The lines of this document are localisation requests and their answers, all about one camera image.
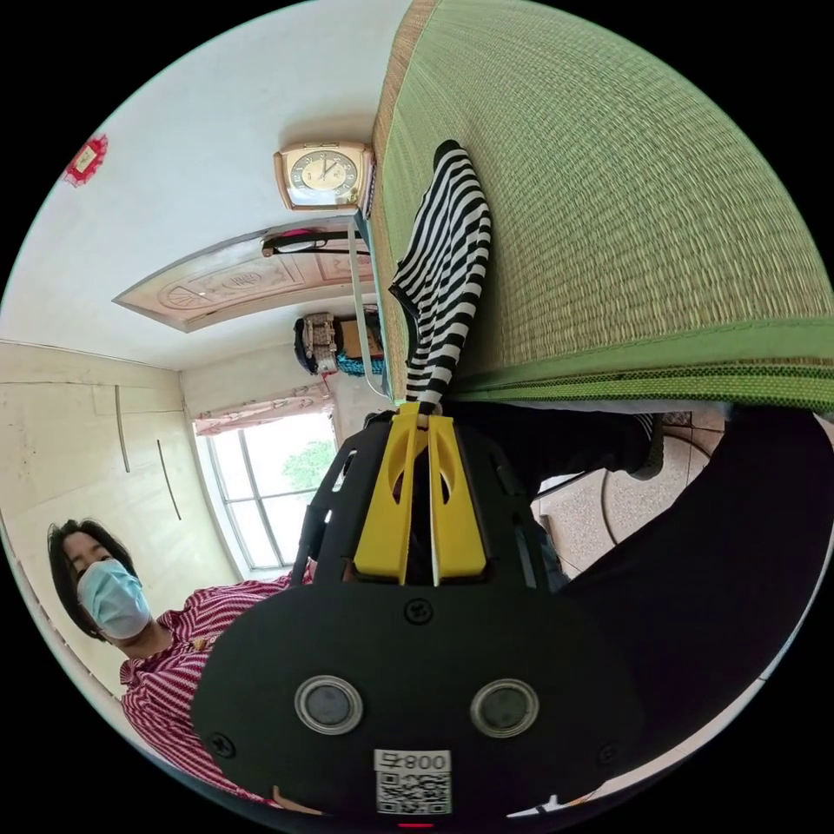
black and white striped sock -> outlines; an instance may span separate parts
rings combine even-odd
[[[455,141],[434,155],[411,240],[388,291],[408,325],[406,400],[436,414],[480,301],[492,219],[472,161]]]
[[[652,442],[652,434],[654,432],[655,414],[633,414],[632,417],[640,424],[645,431],[649,442]]]

face mask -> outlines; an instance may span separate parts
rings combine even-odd
[[[151,620],[142,583],[116,559],[90,565],[78,582],[78,599],[98,627],[116,640],[135,637]]]

black hair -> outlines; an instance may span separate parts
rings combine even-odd
[[[136,576],[136,569],[133,567],[133,559],[130,558],[127,548],[121,541],[110,535],[97,521],[84,519],[79,524],[77,521],[69,519],[60,527],[56,524],[50,525],[47,533],[47,549],[50,554],[52,582],[55,585],[55,592],[61,600],[61,605],[63,605],[63,610],[88,637],[106,643],[104,637],[85,616],[81,603],[78,601],[76,570],[70,562],[70,557],[63,549],[64,541],[73,533],[87,533],[88,536],[102,545],[116,561],[121,562],[125,570],[133,576]]]

hand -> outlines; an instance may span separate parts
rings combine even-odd
[[[272,801],[285,811],[298,811],[300,814],[316,814],[319,817],[323,816],[321,811],[314,811],[312,808],[305,808],[304,805],[299,805],[296,802],[290,802],[289,799],[285,799],[278,792],[278,788],[276,787],[272,789]]]

screw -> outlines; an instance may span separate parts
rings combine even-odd
[[[609,765],[619,754],[616,745],[605,745],[597,753],[597,761],[602,765]]]
[[[235,746],[220,732],[213,733],[208,743],[220,758],[234,758]]]
[[[425,599],[412,599],[406,604],[405,614],[412,626],[424,626],[432,618],[434,611]]]

